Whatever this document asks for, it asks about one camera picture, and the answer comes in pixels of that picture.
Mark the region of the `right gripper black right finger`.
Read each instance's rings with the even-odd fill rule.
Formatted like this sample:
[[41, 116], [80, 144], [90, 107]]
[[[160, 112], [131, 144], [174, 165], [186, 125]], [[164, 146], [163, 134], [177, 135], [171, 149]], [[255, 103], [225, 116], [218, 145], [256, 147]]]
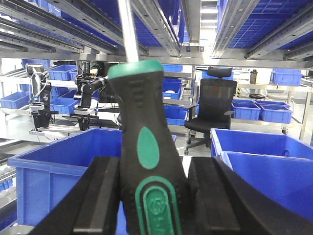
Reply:
[[312, 221], [267, 198], [216, 157], [192, 157], [197, 235], [311, 235]]

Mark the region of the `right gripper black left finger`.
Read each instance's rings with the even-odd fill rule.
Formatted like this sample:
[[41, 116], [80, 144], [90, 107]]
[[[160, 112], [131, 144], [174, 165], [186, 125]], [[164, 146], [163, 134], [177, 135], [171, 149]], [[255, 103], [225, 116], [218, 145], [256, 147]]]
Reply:
[[119, 159], [94, 157], [84, 175], [31, 235], [113, 235], [120, 203]]

